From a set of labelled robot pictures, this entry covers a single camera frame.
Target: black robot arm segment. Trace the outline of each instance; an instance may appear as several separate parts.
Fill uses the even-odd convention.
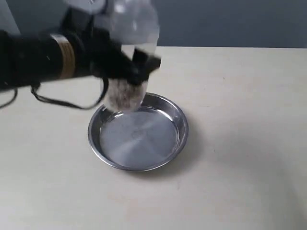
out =
[[[106,94],[108,79],[140,85],[160,64],[160,58],[140,50],[135,50],[131,60],[107,30],[94,27],[93,15],[73,8],[52,33],[25,37],[0,31],[0,92],[31,86],[32,94],[45,103],[93,108]],[[37,95],[43,82],[92,75],[104,81],[104,90],[93,106],[83,108]]]

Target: tan tape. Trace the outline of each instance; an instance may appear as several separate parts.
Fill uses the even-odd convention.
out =
[[[76,69],[75,53],[66,37],[59,34],[50,35],[59,45],[63,57],[63,69],[60,79],[72,78]]]

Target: black cable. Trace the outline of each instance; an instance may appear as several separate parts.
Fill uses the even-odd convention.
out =
[[[18,96],[18,89],[14,89],[14,96],[12,97],[12,99],[10,99],[7,103],[0,105],[0,109],[3,109],[12,104],[16,100],[17,96]]]
[[[108,79],[103,79],[103,83],[104,83],[104,88],[98,98],[98,100],[91,106],[88,107],[82,107],[82,106],[78,106],[75,104],[72,104],[70,102],[66,102],[66,101],[60,101],[60,100],[56,100],[56,99],[51,99],[51,98],[47,98],[44,96],[40,96],[37,94],[37,91],[40,87],[40,84],[31,86],[31,93],[34,95],[34,97],[39,100],[40,102],[43,103],[48,103],[48,104],[54,104],[54,105],[60,105],[60,106],[64,106],[64,107],[68,107],[68,108],[73,108],[73,109],[80,109],[80,110],[90,110],[95,108],[97,105],[99,105],[101,103],[101,101],[104,99],[106,92],[108,90],[109,87],[109,81]]]

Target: metal pie pan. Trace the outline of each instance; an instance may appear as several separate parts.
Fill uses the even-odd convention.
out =
[[[147,93],[138,111],[113,113],[101,106],[88,128],[90,145],[106,164],[145,172],[172,161],[189,135],[182,110],[169,99]]]

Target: beige tabletop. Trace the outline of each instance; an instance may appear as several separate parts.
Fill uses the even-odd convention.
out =
[[[113,169],[88,144],[94,110],[39,103],[22,89],[0,110],[0,229],[307,229],[307,50],[157,53],[148,91],[190,124],[179,157],[147,173]],[[88,78],[40,93],[86,105],[99,90]]]

